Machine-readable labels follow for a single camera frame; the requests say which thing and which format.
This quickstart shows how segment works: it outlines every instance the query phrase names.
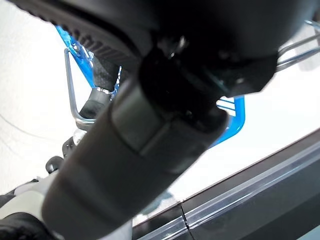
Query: black fabric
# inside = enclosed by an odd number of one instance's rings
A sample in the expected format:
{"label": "black fabric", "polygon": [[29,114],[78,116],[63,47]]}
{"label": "black fabric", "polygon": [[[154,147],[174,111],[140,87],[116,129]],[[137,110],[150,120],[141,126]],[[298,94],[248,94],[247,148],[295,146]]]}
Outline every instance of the black fabric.
{"label": "black fabric", "polygon": [[93,58],[94,85],[110,92],[115,90],[118,79],[119,66],[107,61],[103,57]]}
{"label": "black fabric", "polygon": [[17,212],[0,220],[0,240],[56,240],[36,217]]}

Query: white surface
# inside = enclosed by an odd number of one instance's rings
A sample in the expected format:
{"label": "white surface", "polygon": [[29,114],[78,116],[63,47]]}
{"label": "white surface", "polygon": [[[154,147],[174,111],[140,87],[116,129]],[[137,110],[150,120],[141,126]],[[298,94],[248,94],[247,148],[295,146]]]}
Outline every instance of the white surface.
{"label": "white surface", "polygon": [[[46,176],[76,125],[70,113],[65,45],[50,23],[0,0],[0,194]],[[79,105],[90,86],[73,63]]]}
{"label": "white surface", "polygon": [[[46,175],[45,163],[61,155],[75,124],[65,46],[57,31],[3,0],[0,15],[0,193],[5,193]],[[89,85],[79,70],[73,73],[81,105]],[[277,74],[263,92],[246,96],[240,133],[205,152],[169,191],[183,200],[317,129],[319,76],[319,67],[302,72],[294,66]]]}

